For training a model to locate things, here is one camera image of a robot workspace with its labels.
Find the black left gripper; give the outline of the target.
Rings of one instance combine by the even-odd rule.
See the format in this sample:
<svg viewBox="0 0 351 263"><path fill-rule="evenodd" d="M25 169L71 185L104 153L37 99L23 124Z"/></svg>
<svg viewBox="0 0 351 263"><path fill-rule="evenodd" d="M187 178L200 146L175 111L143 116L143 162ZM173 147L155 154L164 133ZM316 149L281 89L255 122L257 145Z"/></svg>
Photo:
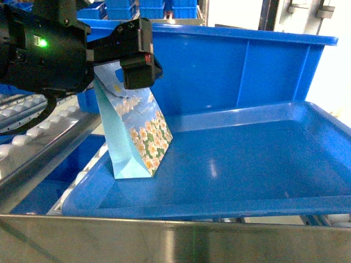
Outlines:
<svg viewBox="0 0 351 263"><path fill-rule="evenodd" d="M152 24L138 18L90 41L77 11L91 1L35 1L27 12L1 4L1 83L46 96L84 91L94 68L119 62L127 89L152 86L163 69L154 55Z"/></svg>

